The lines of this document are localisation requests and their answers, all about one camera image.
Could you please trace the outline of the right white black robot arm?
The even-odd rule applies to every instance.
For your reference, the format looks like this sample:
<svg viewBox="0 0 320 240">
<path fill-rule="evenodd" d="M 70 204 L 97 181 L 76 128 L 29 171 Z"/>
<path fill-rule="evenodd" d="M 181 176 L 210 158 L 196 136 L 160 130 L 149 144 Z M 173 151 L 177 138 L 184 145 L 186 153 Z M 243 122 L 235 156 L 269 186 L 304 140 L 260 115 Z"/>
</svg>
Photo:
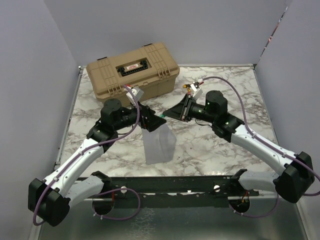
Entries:
<svg viewBox="0 0 320 240">
<path fill-rule="evenodd" d="M 236 196 L 247 190 L 263 190 L 296 203 L 315 181 L 312 160 L 307 153 L 296 154 L 252 131 L 241 119 L 228 113 L 228 101 L 218 90 L 205 95 L 204 105 L 186 94 L 163 115 L 183 122 L 196 119 L 210 123 L 216 136 L 249 151 L 273 169 L 274 172 L 238 171 L 229 184 Z"/>
</svg>

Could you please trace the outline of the grey translucent envelope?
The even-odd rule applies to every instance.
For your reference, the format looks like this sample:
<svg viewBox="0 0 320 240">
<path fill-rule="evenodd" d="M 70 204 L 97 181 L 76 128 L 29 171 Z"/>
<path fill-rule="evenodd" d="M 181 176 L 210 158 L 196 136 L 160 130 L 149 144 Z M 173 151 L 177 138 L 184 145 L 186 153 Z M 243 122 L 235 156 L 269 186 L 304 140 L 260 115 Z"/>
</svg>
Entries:
<svg viewBox="0 0 320 240">
<path fill-rule="evenodd" d="M 170 162 L 174 157 L 177 138 L 165 123 L 156 130 L 142 130 L 142 140 L 147 165 Z"/>
</svg>

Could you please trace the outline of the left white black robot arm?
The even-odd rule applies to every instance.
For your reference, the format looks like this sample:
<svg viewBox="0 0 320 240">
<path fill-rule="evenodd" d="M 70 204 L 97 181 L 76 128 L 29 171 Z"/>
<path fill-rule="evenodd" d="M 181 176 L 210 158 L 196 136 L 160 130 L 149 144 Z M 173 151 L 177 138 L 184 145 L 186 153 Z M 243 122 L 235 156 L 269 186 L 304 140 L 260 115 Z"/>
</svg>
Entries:
<svg viewBox="0 0 320 240">
<path fill-rule="evenodd" d="M 28 209 L 33 212 L 33 224 L 39 226 L 37 217 L 55 227 L 69 213 L 71 207 L 91 196 L 106 197 L 118 188 L 103 173 L 96 171 L 86 180 L 76 182 L 80 175 L 101 157 L 114 142 L 124 138 L 118 130 L 140 126 L 153 132 L 166 120 L 138 101 L 135 107 L 123 107 L 118 99 L 104 103 L 100 119 L 90 129 L 77 151 L 57 170 L 43 180 L 35 178 L 28 186 Z"/>
</svg>

